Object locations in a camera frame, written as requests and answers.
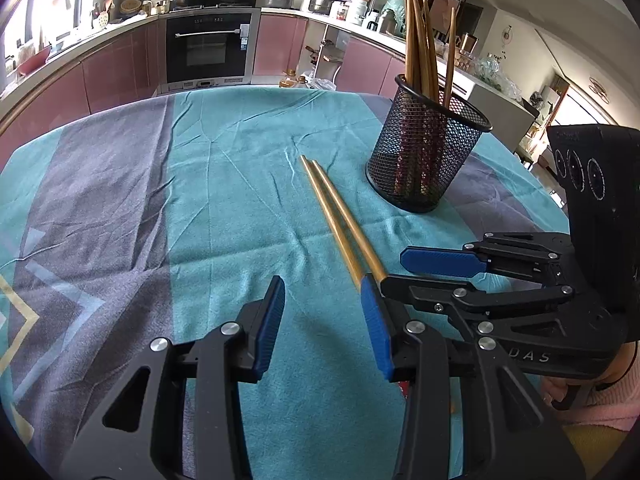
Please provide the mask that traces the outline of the pink sleeve forearm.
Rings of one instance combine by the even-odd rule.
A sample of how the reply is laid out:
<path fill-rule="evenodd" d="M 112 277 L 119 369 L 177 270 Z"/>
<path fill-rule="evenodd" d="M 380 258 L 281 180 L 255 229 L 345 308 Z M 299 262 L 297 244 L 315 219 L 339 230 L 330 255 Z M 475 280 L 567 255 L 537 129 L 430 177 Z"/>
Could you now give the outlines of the pink sleeve forearm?
<path fill-rule="evenodd" d="M 639 379 L 627 376 L 605 389 L 593 387 L 559 419 L 570 425 L 603 426 L 629 432 L 639 417 Z"/>

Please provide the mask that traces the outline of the person's right hand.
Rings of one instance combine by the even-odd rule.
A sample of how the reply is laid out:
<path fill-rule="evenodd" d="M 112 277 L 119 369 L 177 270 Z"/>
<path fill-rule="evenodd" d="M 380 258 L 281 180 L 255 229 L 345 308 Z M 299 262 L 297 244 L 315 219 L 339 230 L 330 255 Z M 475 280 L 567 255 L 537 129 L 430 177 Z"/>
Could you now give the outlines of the person's right hand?
<path fill-rule="evenodd" d="M 638 342 L 627 342 L 620 347 L 617 356 L 608 368 L 593 379 L 570 379 L 543 377 L 540 380 L 542 400 L 557 410 L 564 402 L 572 405 L 578 394 L 585 390 L 590 393 L 596 387 L 609 387 L 620 382 L 634 367 L 638 356 Z"/>

